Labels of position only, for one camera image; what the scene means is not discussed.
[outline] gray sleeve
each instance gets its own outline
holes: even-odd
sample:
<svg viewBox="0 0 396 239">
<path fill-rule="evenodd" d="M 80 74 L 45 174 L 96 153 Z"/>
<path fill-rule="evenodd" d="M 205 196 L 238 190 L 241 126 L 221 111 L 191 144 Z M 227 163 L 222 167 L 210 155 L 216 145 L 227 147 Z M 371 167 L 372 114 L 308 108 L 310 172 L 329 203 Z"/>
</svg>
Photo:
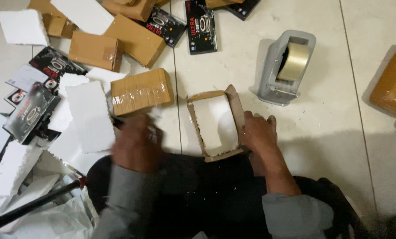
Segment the gray sleeve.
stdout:
<svg viewBox="0 0 396 239">
<path fill-rule="evenodd" d="M 93 238 L 144 238 L 158 177 L 112 167 L 110 197 Z"/>
<path fill-rule="evenodd" d="M 323 230 L 332 227 L 332 208 L 311 196 L 268 193 L 262 201 L 273 238 L 325 238 Z"/>
</svg>

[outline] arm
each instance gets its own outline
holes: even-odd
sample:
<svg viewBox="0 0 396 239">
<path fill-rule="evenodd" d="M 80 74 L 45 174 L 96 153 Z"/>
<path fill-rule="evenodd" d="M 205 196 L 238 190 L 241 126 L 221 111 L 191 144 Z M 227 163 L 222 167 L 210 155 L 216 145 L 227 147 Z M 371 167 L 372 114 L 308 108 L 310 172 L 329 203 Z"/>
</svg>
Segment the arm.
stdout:
<svg viewBox="0 0 396 239">
<path fill-rule="evenodd" d="M 308 195 L 302 195 L 277 146 L 276 118 L 267 121 L 244 113 L 241 142 L 261 160 L 267 193 L 262 197 L 268 231 L 274 238 L 324 238 L 332 226 L 332 208 Z"/>
<path fill-rule="evenodd" d="M 161 154 L 161 131 L 149 141 L 150 120 L 130 118 L 112 147 L 108 207 L 102 212 L 93 238 L 145 238 L 152 204 L 158 192 L 155 174 Z"/>
</svg>

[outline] packing tape roll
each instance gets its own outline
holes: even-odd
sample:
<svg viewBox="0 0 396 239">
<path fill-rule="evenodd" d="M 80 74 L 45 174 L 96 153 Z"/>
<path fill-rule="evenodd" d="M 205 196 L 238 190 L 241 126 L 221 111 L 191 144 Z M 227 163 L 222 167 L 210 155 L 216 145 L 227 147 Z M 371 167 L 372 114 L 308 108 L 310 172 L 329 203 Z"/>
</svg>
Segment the packing tape roll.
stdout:
<svg viewBox="0 0 396 239">
<path fill-rule="evenodd" d="M 307 65 L 309 55 L 310 49 L 308 46 L 292 42 L 288 43 L 288 55 L 284 56 L 286 61 L 277 78 L 291 81 L 297 80 Z"/>
</svg>

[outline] black pants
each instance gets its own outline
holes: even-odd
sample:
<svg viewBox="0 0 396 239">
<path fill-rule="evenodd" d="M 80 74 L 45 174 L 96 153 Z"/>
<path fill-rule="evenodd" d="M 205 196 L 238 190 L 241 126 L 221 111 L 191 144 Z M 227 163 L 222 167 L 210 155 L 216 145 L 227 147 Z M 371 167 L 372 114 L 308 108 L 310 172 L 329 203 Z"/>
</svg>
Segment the black pants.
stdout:
<svg viewBox="0 0 396 239">
<path fill-rule="evenodd" d="M 98 212 L 105 208 L 111 158 L 100 159 L 87 174 L 89 196 Z M 210 238 L 270 238 L 261 197 L 265 179 L 254 177 L 248 154 L 205 163 L 201 157 L 164 155 L 164 180 L 154 204 L 149 238 L 191 238 L 204 231 Z M 294 177 L 303 194 L 334 210 L 328 238 L 347 237 L 348 224 L 365 230 L 341 193 L 328 179 Z"/>
</svg>

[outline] tape dispenser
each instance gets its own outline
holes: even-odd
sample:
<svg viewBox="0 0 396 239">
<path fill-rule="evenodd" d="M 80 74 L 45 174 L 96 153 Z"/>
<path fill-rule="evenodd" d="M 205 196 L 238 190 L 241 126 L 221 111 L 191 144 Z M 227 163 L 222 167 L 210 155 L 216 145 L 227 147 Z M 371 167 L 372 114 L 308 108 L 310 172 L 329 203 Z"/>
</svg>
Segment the tape dispenser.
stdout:
<svg viewBox="0 0 396 239">
<path fill-rule="evenodd" d="M 287 30 L 269 46 L 258 98 L 278 106 L 287 106 L 300 96 L 298 87 L 316 45 L 313 34 Z"/>
</svg>

